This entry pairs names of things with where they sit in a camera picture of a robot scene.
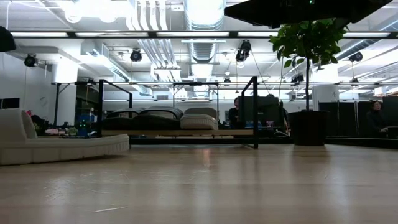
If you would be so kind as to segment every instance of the black lampshade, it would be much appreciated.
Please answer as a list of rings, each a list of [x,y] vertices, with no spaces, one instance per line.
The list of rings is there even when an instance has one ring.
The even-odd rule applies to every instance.
[[[12,34],[4,27],[0,26],[0,52],[8,52],[15,50],[14,37]]]

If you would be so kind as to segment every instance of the wooden floor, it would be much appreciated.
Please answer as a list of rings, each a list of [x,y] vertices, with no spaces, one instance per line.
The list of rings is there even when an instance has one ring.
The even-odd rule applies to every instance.
[[[140,147],[0,167],[1,224],[397,223],[398,151]]]

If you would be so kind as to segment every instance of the white pillar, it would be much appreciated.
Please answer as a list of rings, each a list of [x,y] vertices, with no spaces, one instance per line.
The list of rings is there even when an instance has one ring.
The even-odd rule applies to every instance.
[[[75,82],[77,81],[78,65],[67,58],[63,58],[58,64],[53,65],[52,73],[53,82]],[[68,122],[69,125],[75,124],[75,106],[76,86],[70,85],[59,94],[57,125],[62,125],[64,122]]]
[[[319,103],[337,102],[339,92],[337,85],[320,85],[312,88],[313,110],[319,110]]]

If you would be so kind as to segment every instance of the computer monitor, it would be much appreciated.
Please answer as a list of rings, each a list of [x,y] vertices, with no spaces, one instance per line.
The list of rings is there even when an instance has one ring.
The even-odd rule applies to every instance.
[[[242,107],[242,96],[239,98],[239,120],[246,124],[253,122],[253,97],[244,97],[244,107]],[[279,106],[276,97],[258,97],[257,112],[259,122],[263,127],[284,127],[283,108]]]

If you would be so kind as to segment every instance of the chair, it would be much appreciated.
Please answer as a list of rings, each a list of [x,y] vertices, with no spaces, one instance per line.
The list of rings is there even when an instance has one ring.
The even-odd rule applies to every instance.
[[[0,110],[0,165],[67,161],[129,150],[126,134],[93,139],[38,138],[21,109]]]

